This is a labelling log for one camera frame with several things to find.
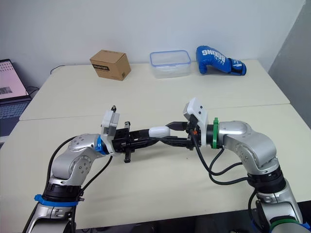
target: gray wall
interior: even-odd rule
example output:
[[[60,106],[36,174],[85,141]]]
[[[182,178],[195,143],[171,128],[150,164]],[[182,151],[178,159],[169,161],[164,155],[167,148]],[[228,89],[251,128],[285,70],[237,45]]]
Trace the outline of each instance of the gray wall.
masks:
[[[306,0],[269,74],[311,128],[311,0]]]

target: table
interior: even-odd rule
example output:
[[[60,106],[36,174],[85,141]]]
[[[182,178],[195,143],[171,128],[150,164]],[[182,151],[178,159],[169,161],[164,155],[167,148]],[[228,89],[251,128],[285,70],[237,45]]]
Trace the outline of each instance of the table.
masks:
[[[150,112],[182,111],[193,97],[209,109],[289,103],[258,61],[243,62],[245,76],[213,69],[201,75],[192,63],[189,76],[168,79],[156,79],[149,64],[131,64],[124,81],[100,78],[91,65],[60,67],[20,120],[102,115],[113,104],[120,113],[139,112],[147,117]]]
[[[184,120],[178,111],[121,114],[120,125],[131,130]],[[310,200],[311,130],[290,104],[210,109],[209,122],[242,120],[275,143],[285,178],[297,201]],[[33,197],[44,189],[49,158],[64,140],[81,133],[98,133],[102,115],[20,121],[3,145],[0,156],[1,229],[21,232],[35,205]],[[181,132],[172,135],[182,136]],[[202,148],[209,164],[217,150]],[[94,162],[90,179],[108,158]],[[132,154],[132,162],[115,157],[105,172],[85,192],[77,208],[77,228],[120,225],[175,217],[242,210],[252,192],[246,182],[219,186],[212,183],[194,151],[157,143]],[[220,170],[238,157],[225,150],[214,169]],[[245,176],[242,166],[219,180]]]

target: brown box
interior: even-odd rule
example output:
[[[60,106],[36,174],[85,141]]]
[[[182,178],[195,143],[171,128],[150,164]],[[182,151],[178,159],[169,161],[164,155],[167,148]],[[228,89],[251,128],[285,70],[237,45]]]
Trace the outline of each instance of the brown box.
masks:
[[[131,71],[124,52],[100,50],[90,58],[99,77],[122,81]]]

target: black cable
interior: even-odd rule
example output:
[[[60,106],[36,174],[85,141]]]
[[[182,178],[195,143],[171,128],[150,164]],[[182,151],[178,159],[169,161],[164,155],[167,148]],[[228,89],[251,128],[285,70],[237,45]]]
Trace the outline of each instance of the black cable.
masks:
[[[50,161],[49,161],[49,165],[48,165],[48,173],[47,173],[47,181],[45,183],[45,188],[48,187],[48,184],[49,184],[49,180],[50,180],[50,177],[51,177],[51,169],[52,169],[52,163],[53,163],[53,160],[56,156],[56,154],[59,152],[59,150],[68,142],[70,142],[72,139],[74,139],[75,137],[71,137],[69,139],[67,139],[65,142],[63,142],[62,144],[60,144],[60,146],[54,151],[54,153],[52,154],[51,158],[50,158]]]
[[[38,90],[34,90],[34,91],[30,92],[29,95],[31,95],[31,94],[34,93],[35,91],[38,91]]]
[[[30,216],[29,216],[29,218],[28,218],[28,220],[27,220],[27,222],[26,222],[26,225],[25,225],[25,227],[24,227],[22,233],[26,233],[26,231],[27,231],[27,229],[28,229],[28,227],[29,227],[29,224],[30,224],[31,220],[33,219],[33,216],[34,216],[34,214],[35,214],[35,210],[37,209],[38,204],[39,204],[39,202],[37,202],[37,204],[35,205],[33,211],[31,212],[31,214],[30,214]]]
[[[71,215],[71,233],[75,233],[76,231],[76,226],[75,226],[75,217],[76,217],[76,208],[77,206],[72,207],[72,215]]]
[[[216,157],[215,157],[215,158],[212,160],[212,162],[210,163],[209,169],[212,170],[212,167],[213,167],[214,163],[215,163],[216,160],[222,155],[222,153],[223,153],[224,150],[225,150],[224,147],[222,147],[222,149],[220,150],[220,152],[216,155]],[[232,164],[232,165],[230,165],[229,167],[225,168],[223,171],[227,172],[227,171],[229,171],[230,169],[234,168],[235,166],[242,165],[242,164],[243,164],[242,162]]]
[[[37,87],[37,86],[28,86],[28,87],[26,87],[26,89],[29,88],[29,87],[39,90],[39,87]]]
[[[195,135],[193,134],[192,131],[191,131],[191,135],[192,135],[191,139],[192,139],[192,142],[194,143],[194,146],[195,146],[195,149],[196,149],[196,151],[197,151],[197,153],[198,153],[198,156],[199,156],[199,158],[200,158],[200,160],[201,160],[203,166],[204,166],[205,169],[208,171],[209,178],[210,178],[214,183],[219,184],[219,185],[230,185],[230,184],[235,184],[235,183],[239,183],[239,182],[247,181],[247,180],[250,180],[250,179],[251,179],[251,178],[249,178],[249,177],[242,177],[242,178],[239,178],[239,179],[236,179],[236,180],[233,180],[233,181],[227,181],[227,182],[220,182],[220,181],[215,180],[215,179],[212,177],[212,175],[214,175],[214,176],[222,175],[222,174],[224,174],[225,172],[227,172],[227,171],[229,171],[230,169],[232,169],[233,167],[240,165],[240,163],[235,163],[235,164],[233,164],[233,165],[231,165],[231,166],[225,168],[225,169],[222,170],[221,172],[213,172],[213,171],[211,170],[212,166],[211,166],[211,167],[208,167],[208,166],[207,166],[207,164],[206,164],[206,162],[205,162],[205,160],[204,160],[204,158],[203,158],[203,155],[202,155],[202,153],[201,153],[201,151],[200,151],[199,144],[198,144],[198,142],[197,142],[197,140],[196,140],[196,138],[195,138]],[[224,148],[222,148],[222,150],[217,154],[216,159],[219,158],[219,156],[223,153],[223,150],[224,150]]]
[[[263,232],[263,229],[261,228],[261,226],[258,225],[258,223],[254,220],[253,218],[253,214],[252,214],[252,209],[251,209],[251,205],[252,205],[252,200],[254,198],[254,196],[256,195],[256,189],[254,189],[253,193],[251,194],[251,196],[249,197],[248,200],[248,205],[247,205],[247,210],[248,210],[248,215],[249,218],[251,219],[252,223],[255,225],[255,227],[257,228],[257,230],[259,232]]]
[[[212,160],[212,162],[210,163],[209,169],[212,169],[212,168],[213,168],[214,163],[215,163],[216,160],[222,155],[222,153],[223,153],[223,150],[221,150],[221,151],[216,155],[216,157],[215,157],[215,158]],[[238,166],[238,165],[242,165],[242,162],[232,164],[231,166],[227,167],[225,170],[230,170],[230,169],[232,169],[233,167]],[[215,180],[215,179],[212,177],[212,174],[210,174],[210,173],[208,174],[208,176],[209,176],[209,178],[210,178],[211,181],[213,181],[214,183],[219,184],[219,185],[231,185],[231,184],[239,183],[239,182],[242,182],[242,181],[247,181],[247,180],[250,179],[250,178],[248,178],[248,177],[242,177],[242,178],[239,178],[239,179],[236,179],[236,180],[232,180],[232,181],[221,182],[221,181]]]
[[[109,158],[106,165],[92,179],[90,179],[83,188],[81,188],[78,196],[80,196],[85,191],[85,189],[108,167],[111,160],[112,160],[112,156]]]
[[[64,66],[64,65],[60,65],[60,66],[57,66],[57,67],[51,69],[50,74],[52,74],[52,71],[53,71],[53,70],[55,70],[56,68],[59,68],[59,67],[65,67],[65,66]]]
[[[194,143],[196,152],[198,153],[198,156],[199,156],[203,166],[205,167],[205,169],[208,171],[209,174],[212,174],[213,176],[220,176],[220,175],[223,175],[224,173],[226,173],[227,171],[229,171],[230,169],[232,169],[233,167],[235,167],[237,165],[240,165],[240,163],[233,164],[233,165],[225,168],[224,170],[222,170],[220,172],[213,172],[211,170],[211,168],[207,166],[207,164],[206,164],[206,162],[205,162],[205,160],[203,158],[203,155],[202,155],[202,153],[200,151],[200,147],[199,147],[199,144],[198,144],[198,142],[197,142],[197,140],[195,138],[195,135],[192,132],[191,132],[191,135],[192,135],[191,139],[192,139],[192,142]],[[216,159],[219,158],[219,156],[223,153],[224,150],[225,150],[224,148],[221,149],[221,151],[217,154]]]

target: blue boxing glove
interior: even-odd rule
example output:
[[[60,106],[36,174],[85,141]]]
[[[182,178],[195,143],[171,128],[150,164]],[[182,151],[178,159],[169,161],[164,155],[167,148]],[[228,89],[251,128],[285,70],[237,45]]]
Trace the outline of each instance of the blue boxing glove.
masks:
[[[233,75],[245,75],[246,73],[246,66],[243,62],[227,58],[209,46],[199,46],[196,49],[196,61],[201,74],[207,73],[207,66],[213,66],[222,72]]]

